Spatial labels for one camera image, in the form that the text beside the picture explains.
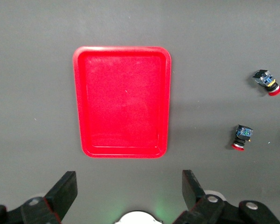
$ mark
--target gray table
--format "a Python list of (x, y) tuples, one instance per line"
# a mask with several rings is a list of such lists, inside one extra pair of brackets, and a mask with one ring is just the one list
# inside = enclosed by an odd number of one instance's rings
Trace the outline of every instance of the gray table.
[[(168, 151), (156, 160), (92, 159), (80, 147), (72, 54), (83, 45), (162, 46), (172, 56)], [(237, 205), (280, 219), (280, 1), (0, 0), (0, 203), (13, 209), (75, 170), (64, 224), (112, 224), (146, 210), (170, 224), (186, 209), (183, 169)], [(254, 129), (231, 150), (237, 124)]]

